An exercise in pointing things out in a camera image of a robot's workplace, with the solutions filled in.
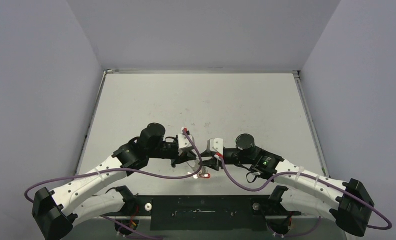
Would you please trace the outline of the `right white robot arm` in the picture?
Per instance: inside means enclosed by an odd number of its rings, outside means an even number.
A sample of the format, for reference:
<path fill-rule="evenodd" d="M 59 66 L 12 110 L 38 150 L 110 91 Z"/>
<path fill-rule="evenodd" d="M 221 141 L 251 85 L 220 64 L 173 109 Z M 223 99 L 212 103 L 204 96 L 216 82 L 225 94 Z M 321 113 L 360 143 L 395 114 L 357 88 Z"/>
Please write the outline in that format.
<path fill-rule="evenodd" d="M 214 170 L 249 165 L 248 171 L 255 177 L 285 185 L 290 193 L 283 190 L 268 201 L 270 211 L 276 215 L 284 211 L 311 214 L 335 222 L 350 235 L 365 235 L 375 203 L 362 182 L 354 178 L 336 180 L 308 171 L 256 146 L 248 133 L 239 135 L 235 144 L 235 148 L 226 148 L 223 139 L 210 139 L 201 156 L 210 158 L 208 166 Z"/>

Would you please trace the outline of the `key with red tag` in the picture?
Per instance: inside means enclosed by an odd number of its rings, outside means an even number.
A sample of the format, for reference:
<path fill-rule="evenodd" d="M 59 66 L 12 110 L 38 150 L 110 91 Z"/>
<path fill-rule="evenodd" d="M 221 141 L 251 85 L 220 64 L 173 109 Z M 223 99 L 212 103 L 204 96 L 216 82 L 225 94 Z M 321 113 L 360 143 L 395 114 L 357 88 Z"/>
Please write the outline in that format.
<path fill-rule="evenodd" d="M 210 179 L 211 175 L 209 173 L 202 173 L 202 174 L 198 174 L 197 177 L 199 179 Z"/>

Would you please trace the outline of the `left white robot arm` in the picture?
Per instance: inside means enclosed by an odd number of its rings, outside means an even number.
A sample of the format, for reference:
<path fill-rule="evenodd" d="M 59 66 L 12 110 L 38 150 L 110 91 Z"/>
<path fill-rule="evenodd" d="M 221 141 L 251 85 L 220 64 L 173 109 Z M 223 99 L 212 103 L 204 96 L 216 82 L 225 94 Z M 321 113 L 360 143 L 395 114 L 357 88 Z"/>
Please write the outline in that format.
<path fill-rule="evenodd" d="M 138 173 L 163 179 L 161 175 L 145 172 L 150 159 L 170 160 L 171 166 L 198 160 L 198 174 L 202 169 L 202 157 L 195 140 L 187 128 L 166 141 L 166 129 L 159 123 L 150 123 L 139 136 L 122 145 L 97 167 L 83 175 L 68 177 L 68 183 L 48 189 L 39 189 L 34 198 L 25 197 L 33 204 L 32 216 L 46 240 L 61 240 L 76 224 L 87 218 L 120 212 L 130 215 L 135 201 L 125 188 L 115 193 L 96 195 L 108 185 Z"/>

